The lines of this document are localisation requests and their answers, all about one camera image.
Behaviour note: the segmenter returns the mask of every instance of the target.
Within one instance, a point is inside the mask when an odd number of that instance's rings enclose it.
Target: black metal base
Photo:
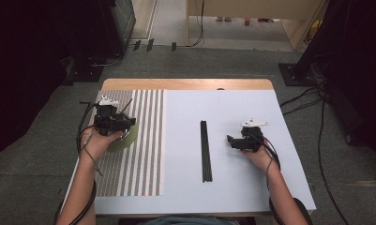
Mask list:
[[[293,68],[295,65],[296,64],[278,64],[286,86],[317,86],[317,83],[311,79],[313,77],[311,72],[308,72],[308,74],[304,76],[294,74]]]
[[[85,69],[78,70],[75,65],[70,70],[66,79],[63,82],[65,86],[71,86],[75,82],[79,83],[97,83],[100,75],[102,74],[103,67],[86,67]]]

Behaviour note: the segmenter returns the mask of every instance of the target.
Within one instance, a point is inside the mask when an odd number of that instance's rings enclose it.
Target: striped fabric strip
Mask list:
[[[163,194],[164,90],[107,90],[98,93],[118,100],[117,109],[137,118],[138,137],[122,151],[106,152],[96,175],[97,196],[156,196]]]

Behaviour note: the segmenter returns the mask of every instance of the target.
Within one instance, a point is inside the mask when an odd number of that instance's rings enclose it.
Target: person's right hand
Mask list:
[[[257,152],[251,152],[249,150],[242,150],[242,153],[249,158],[255,166],[257,166],[261,171],[266,173],[266,170],[269,166],[271,160],[273,160],[266,152],[266,149],[263,145],[258,149]]]

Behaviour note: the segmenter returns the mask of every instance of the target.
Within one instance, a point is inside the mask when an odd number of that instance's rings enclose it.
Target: gray floor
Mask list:
[[[203,47],[180,47],[171,52],[170,44],[155,46],[150,52],[144,46],[135,52],[128,49],[122,61],[104,69],[98,83],[75,83],[55,90],[26,135],[0,153],[0,224],[52,222],[77,158],[75,134],[84,111],[78,102],[94,100],[105,79],[266,78],[273,83],[279,102],[306,89],[286,87],[278,70],[278,63],[296,63],[301,52]],[[283,111],[315,98],[299,99]],[[285,119],[318,208],[311,216],[314,224],[343,224],[319,169],[321,104]],[[365,146],[345,143],[343,126],[329,104],[324,111],[321,153],[328,185],[350,224],[376,224],[376,182],[372,182],[376,180],[376,154]],[[269,218],[258,221],[271,224]],[[98,224],[117,224],[117,219],[99,218]]]

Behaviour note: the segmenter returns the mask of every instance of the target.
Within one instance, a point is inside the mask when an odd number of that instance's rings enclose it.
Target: white tabletop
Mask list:
[[[264,175],[226,135],[241,138],[250,118],[269,123],[263,135],[275,146],[281,171],[295,198],[316,206],[274,90],[166,91],[164,194],[97,197],[97,215],[150,217],[170,214],[214,216],[269,213]],[[203,183],[200,122],[207,122],[213,182]]]

